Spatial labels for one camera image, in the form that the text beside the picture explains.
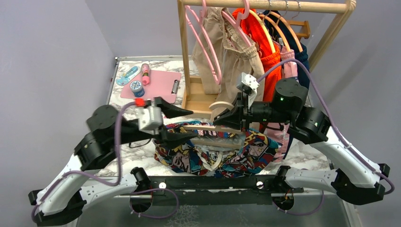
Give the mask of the cream plastic hanger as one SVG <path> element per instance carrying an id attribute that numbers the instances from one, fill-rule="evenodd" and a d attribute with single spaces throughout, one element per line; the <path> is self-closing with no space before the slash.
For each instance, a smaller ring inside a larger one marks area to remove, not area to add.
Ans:
<path id="1" fill-rule="evenodd" d="M 225 101 L 218 101 L 212 103 L 209 108 L 211 110 L 214 110 L 218 107 L 224 107 L 227 110 L 232 110 L 234 108 L 234 105 L 225 102 Z M 186 131 L 214 131 L 214 132 L 227 132 L 227 133 L 233 133 L 236 135 L 244 135 L 244 132 L 240 130 L 234 130 L 229 127 L 225 126 L 219 126 L 219 125 L 184 125 L 183 128 Z M 244 146 L 244 141 L 242 139 L 218 139 L 218 140 L 208 140 L 204 139 L 203 137 L 200 139 L 194 139 L 193 144 L 197 145 L 204 145 L 204 146 L 215 146 L 215 147 L 223 147 L 223 148 L 230 148 L 230 149 L 240 149 Z"/>

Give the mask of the comic print shorts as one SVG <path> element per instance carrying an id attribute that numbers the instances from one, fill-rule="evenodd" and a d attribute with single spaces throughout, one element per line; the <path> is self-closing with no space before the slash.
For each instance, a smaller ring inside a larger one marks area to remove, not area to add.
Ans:
<path id="1" fill-rule="evenodd" d="M 192 130 L 196 137 L 175 148 L 154 140 L 154 159 L 176 173 L 214 178 L 238 178 L 260 173 L 278 159 L 281 144 L 267 135 L 246 130 L 232 132 Z"/>

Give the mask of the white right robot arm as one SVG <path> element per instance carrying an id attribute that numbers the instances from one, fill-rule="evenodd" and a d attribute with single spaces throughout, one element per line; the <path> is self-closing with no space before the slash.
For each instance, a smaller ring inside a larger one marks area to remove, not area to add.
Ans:
<path id="1" fill-rule="evenodd" d="M 330 171 L 312 171 L 281 166 L 272 183 L 278 192 L 312 188 L 336 194 L 342 200 L 365 205 L 381 201 L 385 187 L 380 181 L 389 175 L 386 164 L 375 164 L 335 133 L 329 117 L 306 107 L 307 89 L 295 79 L 281 79 L 271 102 L 250 101 L 251 88 L 240 84 L 233 109 L 225 110 L 214 124 L 245 131 L 251 123 L 287 123 L 288 134 L 323 153 L 335 164 Z"/>

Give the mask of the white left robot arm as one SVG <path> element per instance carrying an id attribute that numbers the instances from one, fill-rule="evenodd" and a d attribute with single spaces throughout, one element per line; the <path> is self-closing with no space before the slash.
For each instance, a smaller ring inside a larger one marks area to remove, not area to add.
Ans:
<path id="1" fill-rule="evenodd" d="M 44 189 L 28 197 L 32 221 L 39 227 L 66 225 L 84 210 L 121 194 L 154 191 L 141 167 L 122 173 L 121 146 L 142 140 L 157 140 L 169 148 L 195 137 L 193 133 L 174 135 L 163 118 L 191 115 L 192 111 L 168 103 L 137 98 L 117 110 L 111 105 L 97 108 L 87 119 L 89 133 L 75 147 L 68 163 Z"/>

